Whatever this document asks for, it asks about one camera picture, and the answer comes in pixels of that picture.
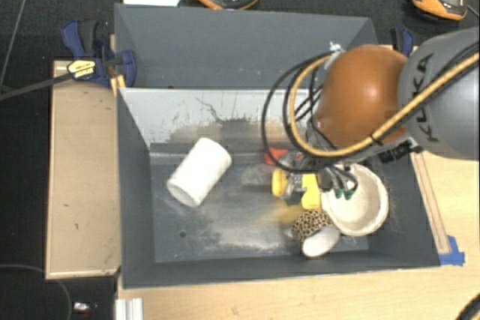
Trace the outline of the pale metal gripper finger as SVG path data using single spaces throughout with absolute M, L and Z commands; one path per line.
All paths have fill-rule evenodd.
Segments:
M 301 154 L 285 154 L 279 158 L 280 167 L 286 171 L 300 171 L 302 155 Z
M 301 175 L 289 175 L 285 191 L 285 200 L 288 205 L 299 205 L 304 194 Z

